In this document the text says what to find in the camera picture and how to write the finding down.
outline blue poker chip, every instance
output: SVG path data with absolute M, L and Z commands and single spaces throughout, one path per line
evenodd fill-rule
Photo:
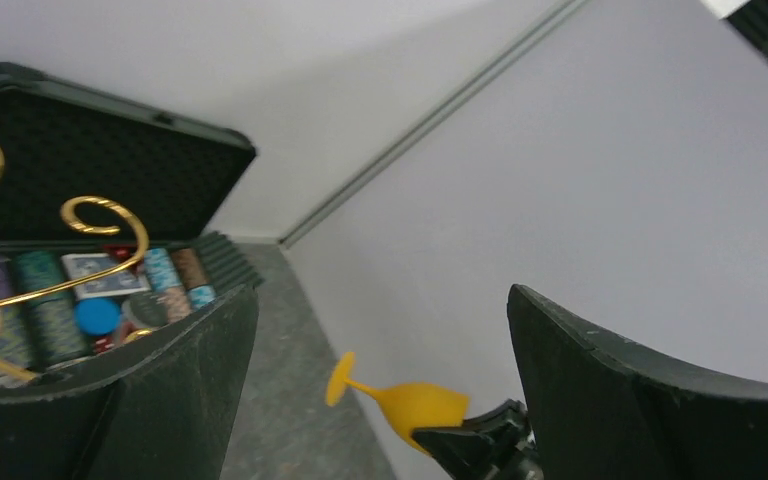
M 187 292 L 187 296 L 190 297 L 190 304 L 195 310 L 198 310 L 199 308 L 216 300 L 216 292 L 210 285 L 202 285 L 200 287 L 196 287 Z
M 78 327 L 90 335 L 107 335 L 119 326 L 121 311 L 109 298 L 88 298 L 75 306 Z

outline yellow wine glass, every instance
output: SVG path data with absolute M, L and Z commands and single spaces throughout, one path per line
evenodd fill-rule
M 372 397 L 393 431 L 408 445 L 428 455 L 411 432 L 417 428 L 459 427 L 469 407 L 469 397 L 432 383 L 403 383 L 377 389 L 349 378 L 355 365 L 354 352 L 348 352 L 337 362 L 325 391 L 325 403 L 333 407 L 343 398 L 346 386 Z

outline gray floor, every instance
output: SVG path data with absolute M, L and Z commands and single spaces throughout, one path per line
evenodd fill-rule
M 325 406 L 336 360 L 284 256 L 241 248 L 266 282 L 221 480 L 394 479 L 355 398 Z

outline white wall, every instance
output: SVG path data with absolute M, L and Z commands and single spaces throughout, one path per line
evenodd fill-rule
M 708 7 L 708 10 L 717 16 L 717 18 L 725 18 L 735 10 L 748 3 L 749 0 L 702 0 L 702 4 Z
M 593 0 L 288 256 L 359 381 L 472 414 L 522 398 L 513 283 L 768 381 L 768 67 L 698 2 Z M 402 479 L 445 478 L 362 402 Z
M 512 41 L 532 3 L 0 0 L 0 60 L 244 131 L 262 156 L 211 227 L 279 237 Z

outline poker chip case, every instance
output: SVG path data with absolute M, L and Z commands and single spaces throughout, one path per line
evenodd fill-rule
M 76 233 L 60 219 L 64 201 L 99 195 L 143 222 L 152 249 L 192 249 L 179 256 L 199 255 L 204 275 L 187 276 L 187 289 L 210 279 L 218 296 L 137 341 L 0 388 L 0 479 L 218 478 L 262 279 L 230 240 L 200 235 L 255 147 L 241 133 L 9 63 L 0 63 L 0 145 L 0 255 L 12 259 L 14 281 L 22 280 L 14 260 L 28 252 L 97 254 L 135 242 L 101 208 L 79 206 L 77 214 L 118 225 L 118 234 Z M 37 306 L 17 308 L 28 318 Z M 38 330 L 28 328 L 37 343 L 45 333 Z

